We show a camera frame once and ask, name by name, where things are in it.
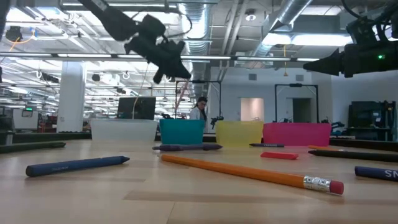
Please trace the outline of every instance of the pencil eraser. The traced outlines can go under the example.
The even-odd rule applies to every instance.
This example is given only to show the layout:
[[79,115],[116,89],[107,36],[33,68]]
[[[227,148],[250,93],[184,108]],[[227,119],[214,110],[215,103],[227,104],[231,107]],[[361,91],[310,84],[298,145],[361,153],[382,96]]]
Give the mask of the pencil eraser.
[[298,154],[286,152],[263,152],[261,157],[274,158],[274,159],[297,159]]
[[331,193],[342,195],[344,192],[344,184],[340,181],[332,180],[329,189]]

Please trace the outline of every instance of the white lab coat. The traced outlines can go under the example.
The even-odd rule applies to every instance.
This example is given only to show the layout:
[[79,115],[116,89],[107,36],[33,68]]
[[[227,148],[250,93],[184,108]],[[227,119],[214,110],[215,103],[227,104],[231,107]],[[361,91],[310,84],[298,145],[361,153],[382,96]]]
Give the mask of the white lab coat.
[[197,107],[192,108],[189,113],[189,119],[200,119],[200,110]]

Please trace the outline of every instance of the pink plastic bin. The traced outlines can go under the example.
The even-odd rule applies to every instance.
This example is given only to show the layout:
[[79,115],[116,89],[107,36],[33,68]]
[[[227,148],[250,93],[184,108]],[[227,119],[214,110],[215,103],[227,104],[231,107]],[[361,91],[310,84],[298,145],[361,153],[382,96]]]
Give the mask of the pink plastic bin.
[[330,124],[268,123],[264,124],[262,136],[266,144],[328,146],[330,131]]

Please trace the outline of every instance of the metal ferrule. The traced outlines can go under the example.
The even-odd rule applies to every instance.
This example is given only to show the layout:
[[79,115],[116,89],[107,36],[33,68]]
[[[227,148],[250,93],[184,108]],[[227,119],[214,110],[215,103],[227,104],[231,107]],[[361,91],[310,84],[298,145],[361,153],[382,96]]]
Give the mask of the metal ferrule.
[[304,177],[304,188],[322,192],[330,192],[330,182],[331,180],[329,179],[306,175]]

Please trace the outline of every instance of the white plastic bin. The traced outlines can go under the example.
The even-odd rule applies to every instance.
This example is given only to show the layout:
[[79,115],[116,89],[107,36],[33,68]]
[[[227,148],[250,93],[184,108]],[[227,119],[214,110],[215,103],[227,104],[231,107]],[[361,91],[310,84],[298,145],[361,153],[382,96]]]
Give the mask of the white plastic bin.
[[145,119],[92,119],[93,141],[154,141],[157,121]]

